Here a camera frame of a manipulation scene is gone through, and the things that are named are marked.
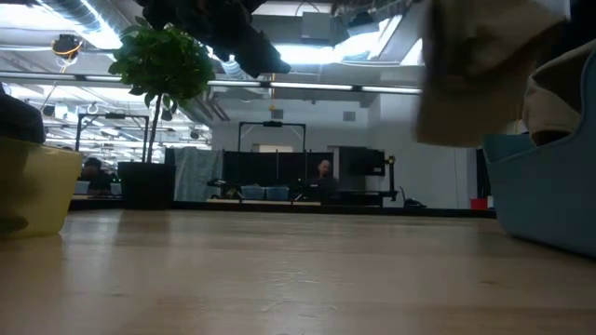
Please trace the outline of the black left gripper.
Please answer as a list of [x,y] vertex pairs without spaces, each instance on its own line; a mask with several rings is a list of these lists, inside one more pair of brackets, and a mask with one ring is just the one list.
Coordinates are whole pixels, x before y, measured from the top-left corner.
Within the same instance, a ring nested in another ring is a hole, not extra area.
[[235,56],[251,77],[287,74],[291,66],[263,32],[252,26],[252,12],[266,0],[134,0],[156,30],[168,24],[210,46],[218,56]]

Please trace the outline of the beige baseball cap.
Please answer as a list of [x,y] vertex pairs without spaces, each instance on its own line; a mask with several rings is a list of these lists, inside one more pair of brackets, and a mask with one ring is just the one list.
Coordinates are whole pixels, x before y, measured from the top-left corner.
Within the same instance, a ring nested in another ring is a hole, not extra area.
[[535,146],[572,134],[582,112],[583,69],[596,49],[596,39],[563,53],[537,68],[528,78],[522,121]]
[[521,116],[530,74],[569,0],[429,0],[417,141],[472,148]]

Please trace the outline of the long LED light bar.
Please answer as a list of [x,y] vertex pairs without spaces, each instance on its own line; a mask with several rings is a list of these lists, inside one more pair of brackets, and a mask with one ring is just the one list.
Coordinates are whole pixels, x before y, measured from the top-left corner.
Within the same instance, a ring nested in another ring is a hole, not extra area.
[[[90,86],[90,87],[126,87],[119,76],[94,74],[54,74],[0,71],[0,81],[15,84],[58,84],[59,86]],[[241,87],[241,88],[273,88],[273,89],[301,89],[324,90],[353,93],[375,93],[394,95],[420,95],[422,89],[418,87],[381,87],[344,84],[299,83],[282,81],[237,81],[210,80],[209,87]]]

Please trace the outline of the grey ceiling box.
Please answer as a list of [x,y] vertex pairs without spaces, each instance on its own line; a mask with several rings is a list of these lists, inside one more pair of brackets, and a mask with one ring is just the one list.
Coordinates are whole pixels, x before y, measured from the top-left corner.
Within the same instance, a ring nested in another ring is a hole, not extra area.
[[329,40],[332,17],[329,13],[304,12],[302,14],[301,37],[310,40]]

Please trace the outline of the green plant in black pot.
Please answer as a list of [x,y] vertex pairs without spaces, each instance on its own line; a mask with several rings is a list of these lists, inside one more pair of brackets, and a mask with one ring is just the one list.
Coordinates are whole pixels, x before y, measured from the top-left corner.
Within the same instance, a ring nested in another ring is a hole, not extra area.
[[129,94],[142,96],[153,109],[142,162],[120,162],[122,199],[126,208],[168,209],[175,195],[176,167],[153,161],[156,129],[161,112],[175,112],[215,78],[208,49],[191,35],[171,24],[156,30],[142,17],[120,35],[121,47],[113,53],[108,73],[130,87]]

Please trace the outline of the black room divider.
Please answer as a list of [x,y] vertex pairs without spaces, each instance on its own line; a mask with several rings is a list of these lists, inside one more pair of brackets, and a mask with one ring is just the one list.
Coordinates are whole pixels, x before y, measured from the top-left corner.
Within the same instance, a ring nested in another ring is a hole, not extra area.
[[318,176],[321,161],[333,153],[224,152],[222,179],[240,185],[290,186]]

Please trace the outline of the grey fabric cover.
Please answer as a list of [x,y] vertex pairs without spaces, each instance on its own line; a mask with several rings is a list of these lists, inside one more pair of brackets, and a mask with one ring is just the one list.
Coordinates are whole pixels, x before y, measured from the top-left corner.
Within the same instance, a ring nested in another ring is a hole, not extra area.
[[175,201],[205,202],[217,191],[208,182],[222,177],[224,153],[186,147],[174,151]]

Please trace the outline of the person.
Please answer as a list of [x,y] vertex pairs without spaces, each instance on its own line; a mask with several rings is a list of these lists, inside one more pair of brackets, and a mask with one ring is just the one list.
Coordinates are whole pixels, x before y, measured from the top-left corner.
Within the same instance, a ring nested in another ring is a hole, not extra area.
[[336,196],[338,181],[332,175],[332,165],[329,160],[322,160],[318,164],[318,176],[305,184],[305,196],[312,201],[326,202]]
[[90,157],[85,161],[81,180],[88,181],[89,195],[110,195],[112,193],[112,179],[102,170],[102,162],[98,158]]

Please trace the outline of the black stand yellow knob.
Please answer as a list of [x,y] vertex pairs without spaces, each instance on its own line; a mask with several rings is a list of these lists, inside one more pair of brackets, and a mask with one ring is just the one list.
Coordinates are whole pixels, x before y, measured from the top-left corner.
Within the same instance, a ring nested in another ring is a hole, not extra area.
[[398,191],[395,188],[395,156],[390,155],[386,160],[386,171],[388,172],[389,182],[388,190],[384,191],[384,198],[389,198],[391,202],[397,200]]

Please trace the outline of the teal plastic bin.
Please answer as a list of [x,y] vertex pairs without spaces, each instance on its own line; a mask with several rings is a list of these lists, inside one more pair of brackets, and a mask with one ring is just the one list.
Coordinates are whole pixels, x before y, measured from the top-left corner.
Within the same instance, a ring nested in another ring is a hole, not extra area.
[[581,119],[571,135],[543,146],[527,134],[490,135],[482,150],[507,233],[596,259],[596,51],[579,92]]

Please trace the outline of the black yellow ceiling reel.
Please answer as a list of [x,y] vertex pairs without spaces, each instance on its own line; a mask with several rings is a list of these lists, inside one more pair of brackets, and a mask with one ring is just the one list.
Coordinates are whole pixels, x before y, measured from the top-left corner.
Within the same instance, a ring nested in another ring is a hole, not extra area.
[[65,60],[74,60],[83,47],[84,41],[73,34],[60,34],[57,40],[51,42],[51,51]]

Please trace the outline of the yellow plastic bin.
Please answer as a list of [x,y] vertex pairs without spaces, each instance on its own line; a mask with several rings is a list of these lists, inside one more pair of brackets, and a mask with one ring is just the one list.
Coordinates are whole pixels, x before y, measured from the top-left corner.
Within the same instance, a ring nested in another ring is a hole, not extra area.
[[81,167],[78,152],[0,138],[0,239],[57,234]]

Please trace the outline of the black background rig frame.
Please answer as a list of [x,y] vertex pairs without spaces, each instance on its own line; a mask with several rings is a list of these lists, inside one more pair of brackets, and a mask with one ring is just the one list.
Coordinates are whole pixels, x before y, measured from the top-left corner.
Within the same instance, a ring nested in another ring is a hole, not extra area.
[[263,122],[251,122],[251,121],[240,121],[238,122],[237,128],[237,151],[241,152],[242,143],[242,128],[244,126],[261,126],[261,127],[300,127],[302,133],[302,151],[306,152],[306,124],[303,123],[284,123],[280,121],[263,121]]

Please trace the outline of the black aluminium table frame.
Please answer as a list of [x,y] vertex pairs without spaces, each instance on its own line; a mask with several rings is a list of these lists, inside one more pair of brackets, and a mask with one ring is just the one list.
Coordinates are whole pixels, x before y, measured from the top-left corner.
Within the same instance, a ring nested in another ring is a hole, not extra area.
[[225,203],[225,202],[182,202],[171,204],[172,210],[194,211],[231,211],[231,212],[263,212],[263,213],[298,213],[322,215],[369,215],[369,216],[404,216],[404,217],[436,217],[465,219],[496,219],[494,210],[476,209],[441,209],[441,208],[379,208],[350,206],[316,206],[301,204],[280,204],[272,202]]

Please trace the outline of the silver ventilation duct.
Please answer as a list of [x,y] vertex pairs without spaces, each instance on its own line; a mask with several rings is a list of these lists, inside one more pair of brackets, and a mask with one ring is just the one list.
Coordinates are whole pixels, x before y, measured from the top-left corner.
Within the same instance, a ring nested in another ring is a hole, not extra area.
[[111,0],[34,0],[99,49],[122,46],[120,33],[129,22]]

